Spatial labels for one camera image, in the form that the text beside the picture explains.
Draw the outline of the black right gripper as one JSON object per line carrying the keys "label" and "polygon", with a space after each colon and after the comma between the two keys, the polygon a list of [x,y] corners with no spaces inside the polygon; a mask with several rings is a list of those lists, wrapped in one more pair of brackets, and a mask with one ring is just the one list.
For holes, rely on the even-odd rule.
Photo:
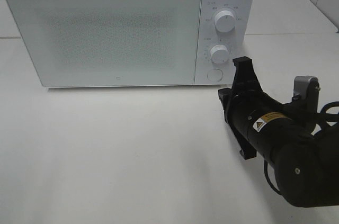
{"label": "black right gripper", "polygon": [[233,59],[236,67],[232,88],[218,90],[225,121],[240,145],[244,159],[260,153],[273,160],[274,151],[282,143],[278,126],[289,125],[293,120],[284,115],[280,104],[263,92],[253,68],[252,59]]}

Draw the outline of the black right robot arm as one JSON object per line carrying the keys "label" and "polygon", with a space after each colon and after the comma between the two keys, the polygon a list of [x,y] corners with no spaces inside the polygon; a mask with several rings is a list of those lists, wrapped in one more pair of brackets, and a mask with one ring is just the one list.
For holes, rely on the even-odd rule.
{"label": "black right robot arm", "polygon": [[291,205],[338,205],[338,114],[329,112],[338,102],[319,109],[318,79],[297,76],[291,102],[280,103],[262,90],[250,58],[233,63],[233,84],[218,96],[241,156],[261,155],[274,170],[269,186]]}

